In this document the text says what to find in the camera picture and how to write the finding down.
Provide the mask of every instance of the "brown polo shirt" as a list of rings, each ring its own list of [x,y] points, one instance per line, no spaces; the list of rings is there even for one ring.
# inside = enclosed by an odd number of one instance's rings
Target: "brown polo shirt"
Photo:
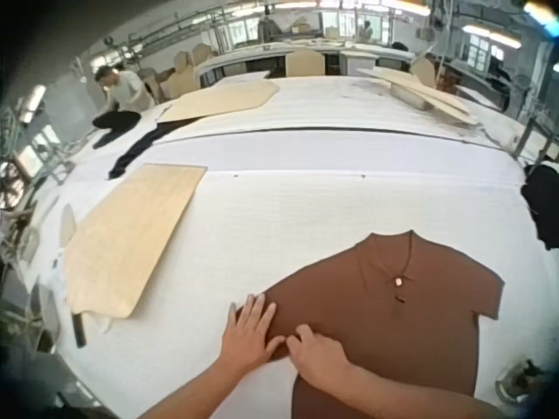
[[[375,374],[473,395],[478,315],[497,319],[502,287],[493,271],[413,231],[371,234],[266,291],[278,305],[268,337],[309,324]],[[283,347],[274,358],[286,355]],[[300,377],[292,409],[294,419],[367,417]]]

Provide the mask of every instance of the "black fabric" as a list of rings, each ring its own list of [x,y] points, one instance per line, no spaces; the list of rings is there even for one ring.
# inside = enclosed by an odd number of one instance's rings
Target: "black fabric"
[[[139,113],[131,111],[109,111],[98,116],[93,120],[93,126],[100,129],[110,129],[111,131],[93,144],[93,148],[101,148],[113,142],[134,128],[140,119],[141,115]]]
[[[529,173],[532,167],[526,167]],[[559,173],[549,166],[538,166],[521,188],[530,206],[538,238],[547,250],[559,248]]]
[[[173,122],[163,122],[157,124],[156,129],[149,131],[141,137],[124,155],[118,158],[111,171],[108,172],[108,178],[116,179],[117,177],[121,177],[126,172],[128,165],[144,151],[150,148],[154,141],[159,140],[164,135],[172,133],[180,127],[187,126],[198,119],[199,118],[193,118],[190,120],[175,120]]]

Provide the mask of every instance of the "hand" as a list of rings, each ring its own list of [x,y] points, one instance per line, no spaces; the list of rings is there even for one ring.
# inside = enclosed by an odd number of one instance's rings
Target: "hand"
[[[265,337],[276,305],[271,303],[262,314],[265,299],[264,294],[260,294],[256,301],[249,295],[238,320],[235,304],[231,304],[229,309],[217,364],[237,374],[239,379],[267,363],[278,346],[286,340],[284,336],[276,336],[266,345]]]
[[[342,385],[352,364],[343,352],[342,344],[318,333],[308,325],[300,325],[295,336],[287,338],[291,361],[303,379],[311,386],[332,393]]]

